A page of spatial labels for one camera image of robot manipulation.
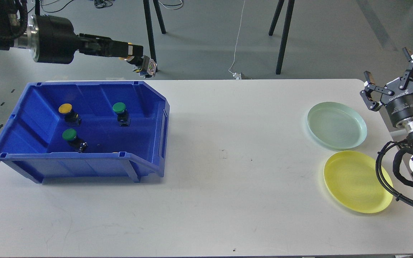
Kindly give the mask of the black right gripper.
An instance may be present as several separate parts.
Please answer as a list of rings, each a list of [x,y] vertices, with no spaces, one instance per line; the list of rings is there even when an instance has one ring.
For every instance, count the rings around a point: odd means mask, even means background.
[[[413,53],[407,47],[404,47],[402,51],[409,64],[399,80],[387,83],[387,88],[380,87],[377,86],[372,74],[369,71],[364,71],[366,81],[364,89],[360,91],[360,96],[369,110],[378,111],[385,104],[394,128],[403,128],[403,120],[413,117]],[[381,100],[374,100],[373,92],[384,94],[382,96],[384,104]]]

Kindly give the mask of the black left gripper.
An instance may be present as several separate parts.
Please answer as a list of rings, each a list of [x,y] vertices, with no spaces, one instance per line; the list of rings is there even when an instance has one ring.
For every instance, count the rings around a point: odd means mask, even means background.
[[[72,23],[57,16],[33,15],[27,29],[28,45],[38,63],[70,64],[75,52],[97,57],[128,56],[128,42],[74,33]]]

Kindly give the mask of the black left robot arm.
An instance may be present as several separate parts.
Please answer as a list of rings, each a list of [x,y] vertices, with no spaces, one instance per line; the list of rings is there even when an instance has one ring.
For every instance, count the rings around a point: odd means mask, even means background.
[[[26,0],[0,0],[0,49],[28,49],[35,62],[70,64],[76,52],[116,57],[135,66],[147,59],[144,48],[109,37],[76,34],[66,18],[29,15]]]

